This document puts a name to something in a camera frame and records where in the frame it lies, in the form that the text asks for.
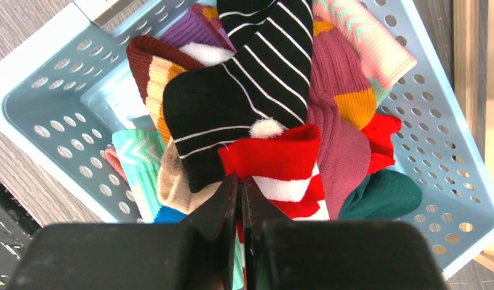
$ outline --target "light blue plastic basket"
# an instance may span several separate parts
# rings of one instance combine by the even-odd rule
[[[103,157],[111,132],[149,126],[126,45],[161,36],[193,2],[151,0],[111,33],[71,4],[0,62],[0,131],[105,222],[140,218]],[[424,192],[401,220],[427,237],[450,277],[494,241],[494,187],[413,2],[364,2],[418,59],[380,110],[404,121],[395,169]]]

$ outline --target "sock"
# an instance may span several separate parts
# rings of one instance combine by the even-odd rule
[[[223,63],[234,56],[234,52],[225,48],[195,42],[191,42],[179,48],[179,50],[205,66]]]
[[[236,48],[241,48],[266,21],[277,0],[218,0],[218,17]]]
[[[361,132],[368,138],[371,148],[371,161],[367,174],[395,164],[394,146],[391,135],[401,129],[401,120],[395,116],[375,114]]]
[[[124,179],[124,182],[129,184],[128,178],[122,169],[122,165],[120,165],[119,156],[117,155],[117,151],[115,150],[115,146],[109,146],[104,150],[104,159],[106,162],[113,168],[119,175]]]
[[[337,103],[339,115],[358,129],[364,128],[377,109],[377,100],[362,73],[352,46],[329,23],[315,17],[311,90],[326,92]]]
[[[377,104],[417,60],[358,1],[313,0],[313,13],[336,27],[359,55]]]
[[[133,38],[128,44],[126,54],[140,97],[167,144],[171,135],[162,108],[165,86],[178,74],[204,66],[172,45],[148,35]]]
[[[141,218],[151,223],[161,207],[156,198],[156,179],[164,149],[161,136],[158,131],[151,134],[129,129],[114,132],[111,138]]]
[[[320,132],[314,125],[286,131],[273,120],[252,126],[252,138],[243,138],[218,154],[226,174],[240,182],[252,176],[263,195],[294,220],[329,219],[322,180],[316,165]]]
[[[304,124],[313,48],[309,4],[279,0],[234,57],[180,74],[165,88],[165,121],[192,192],[223,179],[217,147],[247,137],[257,119],[273,117],[286,128]]]
[[[173,140],[170,140],[161,157],[158,174],[157,198],[161,205],[189,214],[213,196],[221,183],[215,182],[198,193],[191,193],[188,174],[179,159]]]
[[[389,219],[419,207],[421,189],[400,172],[384,169],[368,175],[345,201],[339,219]]]
[[[337,105],[325,103],[311,90],[307,123],[321,132],[317,164],[323,181],[329,217],[337,219],[341,205],[364,180],[369,166],[368,139],[339,117]]]
[[[215,7],[192,4],[186,14],[163,33],[161,40],[175,47],[191,42],[233,50]]]

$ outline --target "chevron pattern sock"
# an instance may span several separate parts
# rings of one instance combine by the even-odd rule
[[[259,31],[230,60],[180,74],[166,86],[165,121],[190,189],[223,179],[218,146],[248,136],[259,118],[286,128],[307,113],[313,18],[310,0],[280,0]],[[188,122],[196,115],[205,117]]]
[[[358,1],[313,0],[313,13],[336,27],[355,49],[364,75],[376,89],[377,104],[417,64]]]
[[[266,21],[278,0],[217,0],[218,17],[232,44],[241,48]]]
[[[178,74],[204,66],[176,47],[148,35],[133,38],[128,44],[126,54],[140,97],[167,144],[171,135],[162,107],[165,86]]]
[[[157,173],[164,145],[158,131],[120,130],[111,135],[141,218],[151,223],[161,205],[156,198]]]
[[[371,84],[352,46],[329,23],[315,17],[311,90],[336,102],[342,119],[364,128],[377,109]]]

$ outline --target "basket hole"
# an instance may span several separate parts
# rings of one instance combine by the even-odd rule
[[[438,110],[436,110],[436,109],[431,109],[431,110],[430,110],[430,114],[431,114],[432,116],[434,116],[435,118],[441,118],[441,116],[442,116],[442,115],[441,115],[441,112],[439,112],[439,111],[438,111]]]
[[[111,192],[111,189],[105,185],[105,184],[101,184],[99,186],[99,190],[102,192],[103,195],[105,196],[111,196],[112,195],[112,192]]]
[[[67,123],[67,125],[72,126],[72,127],[76,127],[76,122],[71,117],[63,116],[63,120]]]
[[[87,48],[90,47],[90,45],[92,45],[92,40],[91,39],[87,39],[83,42],[81,42],[80,44],[77,45],[77,50],[78,51],[83,51]]]
[[[145,25],[147,25],[147,20],[144,20],[144,21],[139,22],[139,23],[136,25],[136,30],[140,30],[140,29],[144,28],[144,27],[145,27]]]
[[[416,222],[425,222],[426,221],[426,217],[423,216],[422,214],[418,214],[414,217],[414,220]]]
[[[94,67],[89,66],[89,67],[85,68],[85,70],[83,71],[83,75],[85,76],[85,75],[91,73],[93,70],[94,70]]]
[[[131,209],[130,209],[130,208],[129,208],[129,206],[128,206],[125,202],[123,202],[123,201],[119,202],[119,208],[120,208],[120,210],[121,210],[123,213],[125,213],[125,214],[130,214],[130,213],[131,213]]]
[[[63,80],[57,80],[49,86],[49,89],[56,89],[63,84]]]
[[[458,243],[460,241],[460,237],[457,234],[449,234],[446,236],[446,240],[449,243]]]
[[[74,90],[75,91],[79,91],[80,89],[82,89],[84,86],[86,86],[86,83],[80,83]]]
[[[394,39],[396,39],[396,41],[403,47],[405,47],[407,45],[407,39],[401,35],[398,35],[397,37],[395,37]]]
[[[430,101],[430,102],[431,102],[431,101],[433,101],[433,100],[434,100],[434,95],[432,95],[432,94],[431,94],[431,93],[429,93],[429,92],[423,92],[423,93],[421,94],[421,96],[423,97],[423,100],[425,100],[425,101]]]
[[[414,80],[419,84],[424,84],[424,77],[421,74],[415,74]]]
[[[132,191],[126,190],[126,196],[128,197],[128,199],[130,201],[135,202],[134,195],[133,195],[133,192]]]
[[[113,174],[108,175],[108,179],[113,185],[120,185],[120,181],[115,175]]]
[[[72,152],[63,146],[58,146],[58,153],[67,159],[72,158]]]
[[[432,137],[426,137],[426,142],[430,145],[436,144],[435,139],[433,139]]]
[[[431,224],[429,227],[431,232],[437,233],[441,231],[441,225],[440,224]]]
[[[101,139],[102,138],[102,135],[99,131],[95,130],[95,129],[92,129],[92,134],[94,134],[95,137]]]
[[[160,8],[158,11],[154,13],[154,15],[159,15],[161,12],[163,12],[166,8],[166,5],[163,5],[162,8]]]
[[[457,170],[458,174],[462,175],[463,177],[469,177],[469,173],[465,171],[464,169],[459,169]]]
[[[65,131],[65,128],[63,127],[62,124],[60,124],[60,122],[51,120],[50,123],[51,123],[51,127],[53,127],[55,130],[60,132]]]
[[[460,158],[460,156],[452,155],[452,160],[457,162],[458,164],[464,163],[464,160],[462,160],[462,158]]]
[[[105,60],[105,59],[109,58],[110,55],[111,55],[111,51],[107,51],[107,52],[103,53],[103,55],[101,56],[101,60]]]
[[[441,218],[442,218],[442,219],[443,219],[443,221],[445,221],[445,222],[451,222],[451,221],[455,218],[455,216],[454,216],[454,215],[452,215],[451,213],[444,213],[444,214],[441,216]]]
[[[410,92],[404,92],[403,97],[409,101],[414,101],[414,96]]]
[[[444,133],[444,134],[448,134],[450,132],[450,130],[448,130],[448,128],[446,126],[443,126],[443,125],[437,126],[437,130],[439,130],[439,132]]]
[[[386,20],[386,23],[388,26],[390,26],[390,27],[396,26],[396,17],[394,17],[393,15],[387,15],[385,17],[385,20]]]
[[[62,59],[57,64],[54,65],[54,69],[62,69],[66,67],[70,62],[70,59]]]
[[[71,144],[72,144],[72,146],[74,146],[74,148],[76,148],[79,151],[85,150],[85,146],[83,146],[83,144],[76,139],[72,139]]]
[[[418,108],[412,108],[412,113],[416,116],[421,116],[421,111]]]
[[[35,125],[35,126],[33,126],[33,130],[35,131],[35,133],[37,133],[41,137],[44,137],[44,138],[51,137],[51,133],[43,126]]]
[[[462,224],[459,224],[458,228],[465,233],[469,233],[474,229],[473,225],[468,222],[463,222]]]
[[[150,27],[150,26],[149,26],[149,27],[145,28],[145,29],[141,32],[141,35],[146,35],[146,34],[148,34],[149,32],[151,32],[151,30],[152,30],[152,27]]]
[[[88,134],[83,134],[83,140],[85,140],[88,144],[94,144],[94,139],[90,137]]]
[[[76,71],[80,70],[83,67],[82,62],[78,62],[77,64],[73,65],[70,69],[69,72],[75,73]]]
[[[81,165],[79,167],[79,172],[81,172],[81,174],[86,178],[92,178],[92,176],[94,176],[92,170],[90,170],[87,166]]]
[[[469,190],[475,190],[475,187],[473,186],[473,184],[468,183],[468,182],[464,182],[464,187],[469,189]]]
[[[426,211],[429,213],[435,213],[437,211],[437,206],[431,204],[426,207]]]
[[[31,85],[31,88],[33,89],[40,88],[41,86],[45,85],[48,80],[49,79],[46,77],[41,77]]]
[[[443,245],[435,245],[432,248],[432,252],[438,256],[442,256],[446,253],[446,248]]]
[[[424,131],[428,131],[429,130],[428,125],[425,124],[425,123],[420,123],[420,128],[421,128],[421,130],[424,130]]]
[[[102,168],[102,162],[101,162],[101,160],[99,160],[99,159],[97,159],[95,157],[90,158],[90,163],[92,163],[92,165],[95,168],[98,168],[98,169],[101,169]]]

